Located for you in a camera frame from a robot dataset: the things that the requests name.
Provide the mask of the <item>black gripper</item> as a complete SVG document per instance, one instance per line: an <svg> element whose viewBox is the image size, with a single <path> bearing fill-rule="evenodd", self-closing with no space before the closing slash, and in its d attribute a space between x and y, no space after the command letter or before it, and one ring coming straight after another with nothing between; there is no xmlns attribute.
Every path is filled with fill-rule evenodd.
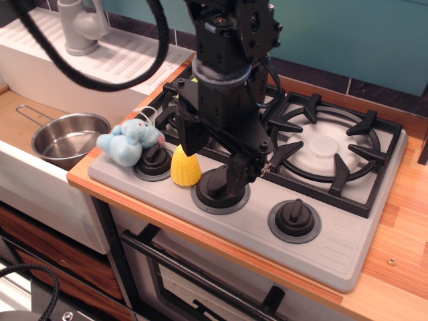
<svg viewBox="0 0 428 321"><path fill-rule="evenodd" d="M216 86L177 78L173 86L179 95L175 122L185 154L192 156L214 138L233 154L227 164L227 192L240 194L261 176L265 154L272 151L258 108L244 85Z"/></svg>

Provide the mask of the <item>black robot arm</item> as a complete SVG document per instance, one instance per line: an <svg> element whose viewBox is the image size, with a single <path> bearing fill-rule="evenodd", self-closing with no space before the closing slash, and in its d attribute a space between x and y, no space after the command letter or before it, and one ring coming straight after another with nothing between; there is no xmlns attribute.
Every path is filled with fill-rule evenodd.
<svg viewBox="0 0 428 321"><path fill-rule="evenodd" d="M269 78L277 78L269 52L282 26L268 1L188 1L196 31L194 81L176 80L175 123L187 155L210 138L229 151L224 178L208 190L236 195L260 174L273 144L259 119Z"/></svg>

